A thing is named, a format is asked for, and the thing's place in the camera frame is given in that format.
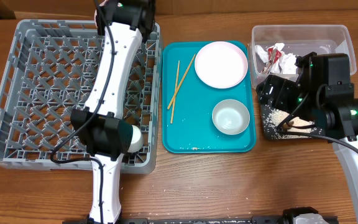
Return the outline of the white round plate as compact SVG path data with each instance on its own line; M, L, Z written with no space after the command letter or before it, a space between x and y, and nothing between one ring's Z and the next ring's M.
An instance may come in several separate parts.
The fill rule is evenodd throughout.
M195 58L195 71L206 85L227 89L240 84L248 72L245 53L230 42L211 42Z

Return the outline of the wooden chopstick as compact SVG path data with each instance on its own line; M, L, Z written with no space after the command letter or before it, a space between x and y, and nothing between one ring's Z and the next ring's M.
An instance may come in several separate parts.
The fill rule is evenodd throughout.
M170 118L170 124L173 123L173 118L174 118L174 112L175 112L175 102L176 102L176 89L178 87L178 77L179 77L179 72L180 72L180 60L178 61L177 64L177 73L176 73L176 79L175 79L175 90L174 90L174 95L172 97L172 111L171 111L171 118Z
M195 61L195 57L196 57L196 54L194 54L193 58L191 59L189 65L187 66L187 68L186 68L186 70L184 72L184 75L182 76L181 81L178 84L178 87L177 87L176 92L175 92L176 97L177 97L179 89L181 88L181 86L182 86L182 84L183 84L183 82L184 82L184 80L185 80L185 78L186 78L186 76L187 76L192 64L193 64L193 62ZM170 103L168 104L167 109L169 110L171 107L172 107L172 99L170 100Z

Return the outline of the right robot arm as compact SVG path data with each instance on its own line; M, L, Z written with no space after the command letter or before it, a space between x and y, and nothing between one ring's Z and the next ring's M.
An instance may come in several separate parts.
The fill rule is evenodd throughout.
M269 75L257 85L260 105L287 112L275 127L286 136L324 139L345 172L358 222L358 98L347 54L311 52L296 58L296 81Z

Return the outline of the red wrapper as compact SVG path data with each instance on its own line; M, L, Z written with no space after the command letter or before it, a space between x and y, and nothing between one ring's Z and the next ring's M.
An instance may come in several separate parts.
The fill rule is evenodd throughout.
M281 68L279 66L280 59L283 54L277 47L271 47L267 49L268 53L268 61L264 69L261 71L262 74L279 74L281 72Z

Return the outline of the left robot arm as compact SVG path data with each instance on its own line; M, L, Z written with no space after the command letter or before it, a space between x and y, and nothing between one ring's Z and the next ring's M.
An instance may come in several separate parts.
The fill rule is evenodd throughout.
M134 57L154 28L155 1L105 1L95 21L104 49L92 92L70 123L93 171L93 203L85 223L117 223L119 180L124 154L143 146L140 129L124 121L124 99Z

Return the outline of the small white cup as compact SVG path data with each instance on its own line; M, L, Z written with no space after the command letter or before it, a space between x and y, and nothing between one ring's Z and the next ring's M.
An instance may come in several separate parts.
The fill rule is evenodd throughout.
M143 145L144 138L141 130L137 126L132 125L132 139L127 153L135 153L141 150Z

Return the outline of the grey bowl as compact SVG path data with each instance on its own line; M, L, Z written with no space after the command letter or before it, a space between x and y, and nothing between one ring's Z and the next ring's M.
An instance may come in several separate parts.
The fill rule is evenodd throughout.
M226 99L213 109L212 121L217 130L226 135L243 133L250 124L250 113L240 101Z

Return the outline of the white paper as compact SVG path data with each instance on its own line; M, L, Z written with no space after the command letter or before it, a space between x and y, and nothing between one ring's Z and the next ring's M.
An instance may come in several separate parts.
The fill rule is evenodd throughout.
M295 55L293 53L286 54L283 51L284 46L285 46L284 43L276 43L273 46L270 46L267 48L263 48L261 45L256 45L255 49L256 49L256 54L259 56L259 59L261 59L261 61L264 63L264 67L265 67L266 62L268 61L267 49L269 49L271 47L277 47L283 54L282 58L280 59L279 66L281 68L281 72L279 74L294 75L294 74L296 74L296 69L297 69L297 66L295 65L297 55Z

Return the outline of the white rice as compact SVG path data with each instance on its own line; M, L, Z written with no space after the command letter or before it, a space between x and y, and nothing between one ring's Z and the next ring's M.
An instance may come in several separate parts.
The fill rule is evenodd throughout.
M291 138L305 138L305 136L294 136L294 135L282 135L276 132L276 127L284 120L288 113L284 111L280 111L277 109L271 109L269 106L261 107L261 120L262 126L264 129L264 135L267 139L279 140L279 139L291 139ZM314 125L312 121L305 121L300 119L299 117L295 117L290 121L290 125L292 126L311 126ZM289 132L300 132L300 133L315 133L319 132L319 129L315 126L308 129L297 129L297 128L287 128L283 125L283 129L288 129Z

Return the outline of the brown food piece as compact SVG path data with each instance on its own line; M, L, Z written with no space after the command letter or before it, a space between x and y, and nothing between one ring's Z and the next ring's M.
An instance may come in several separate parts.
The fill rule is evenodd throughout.
M291 128L293 126L293 121L290 121L286 124L287 128Z

